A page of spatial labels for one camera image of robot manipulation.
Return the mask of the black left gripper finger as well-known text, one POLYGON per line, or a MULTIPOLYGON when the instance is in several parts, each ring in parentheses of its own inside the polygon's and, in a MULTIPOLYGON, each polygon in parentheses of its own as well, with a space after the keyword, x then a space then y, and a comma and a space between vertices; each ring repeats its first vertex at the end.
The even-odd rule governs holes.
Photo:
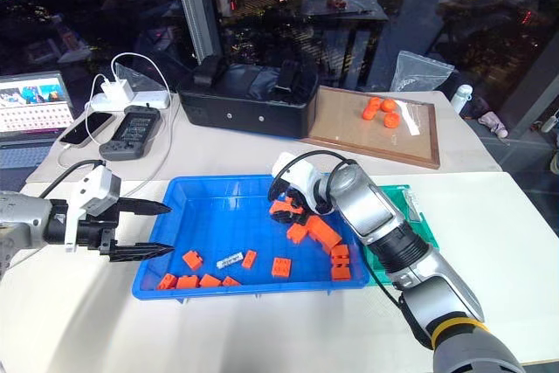
POLYGON ((113 241, 108 248, 107 255, 110 262, 130 262, 158 258, 174 250, 175 248, 172 245, 161 243, 117 245, 117 242, 113 241))
POLYGON ((172 211, 168 205, 140 198, 121 197, 116 202, 119 212, 133 213, 139 216, 157 216, 172 211))

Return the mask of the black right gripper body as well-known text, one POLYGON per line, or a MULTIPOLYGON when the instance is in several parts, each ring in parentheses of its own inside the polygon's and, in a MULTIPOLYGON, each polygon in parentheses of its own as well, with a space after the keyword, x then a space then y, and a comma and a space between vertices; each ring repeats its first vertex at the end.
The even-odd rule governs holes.
POLYGON ((296 215, 307 215, 314 212, 308 205, 305 196, 295 188, 288 188, 280 197, 282 211, 287 211, 296 215))

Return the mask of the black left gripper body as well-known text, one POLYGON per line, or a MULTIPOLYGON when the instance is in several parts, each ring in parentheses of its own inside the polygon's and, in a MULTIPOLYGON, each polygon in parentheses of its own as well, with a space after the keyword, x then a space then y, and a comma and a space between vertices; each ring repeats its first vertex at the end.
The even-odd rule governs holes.
POLYGON ((118 241, 115 238, 115 230, 119 225, 119 220, 119 201, 98 215, 88 211, 78 223, 77 246, 97 250, 100 255, 116 256, 118 241))

